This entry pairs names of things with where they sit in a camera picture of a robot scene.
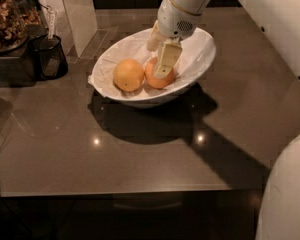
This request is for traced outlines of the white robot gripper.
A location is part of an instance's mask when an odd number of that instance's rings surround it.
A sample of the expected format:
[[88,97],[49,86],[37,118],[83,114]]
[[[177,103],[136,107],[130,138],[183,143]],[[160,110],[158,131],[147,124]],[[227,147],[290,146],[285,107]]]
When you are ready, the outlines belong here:
[[200,17],[200,14],[183,9],[173,0],[162,1],[157,21],[155,21],[147,41],[148,51],[154,52],[159,47],[154,70],[156,78],[167,77],[181,56],[181,43],[172,39],[189,38],[197,28]]

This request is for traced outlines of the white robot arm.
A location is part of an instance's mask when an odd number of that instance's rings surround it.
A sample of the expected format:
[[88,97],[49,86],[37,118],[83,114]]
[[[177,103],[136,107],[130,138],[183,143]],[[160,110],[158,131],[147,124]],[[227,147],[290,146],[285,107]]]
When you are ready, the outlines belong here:
[[300,240],[300,0],[163,0],[147,44],[160,74],[199,20],[219,45],[207,123],[269,171],[256,240]]

